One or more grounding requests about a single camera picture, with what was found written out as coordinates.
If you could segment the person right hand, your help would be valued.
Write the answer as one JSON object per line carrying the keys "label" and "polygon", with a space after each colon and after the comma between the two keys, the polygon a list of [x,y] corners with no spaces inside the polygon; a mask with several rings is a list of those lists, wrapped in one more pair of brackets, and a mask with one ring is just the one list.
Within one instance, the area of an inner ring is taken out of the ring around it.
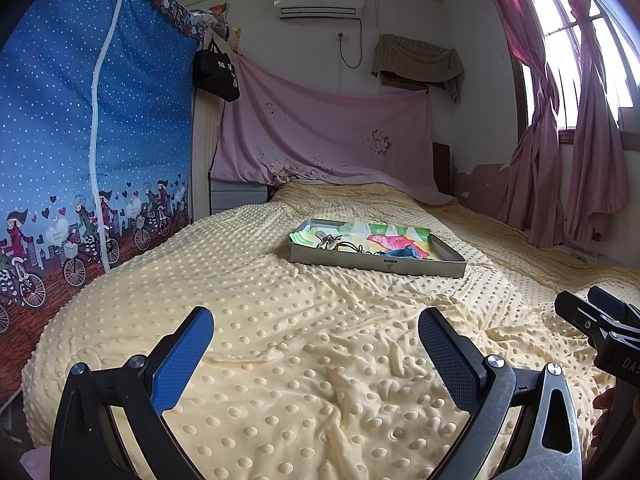
{"label": "person right hand", "polygon": [[614,389],[608,388],[602,393],[598,394],[592,402],[592,407],[596,411],[600,411],[600,417],[594,424],[591,431],[592,448],[597,448],[602,440],[606,426],[608,426],[608,419],[610,418],[610,411],[614,400]]}

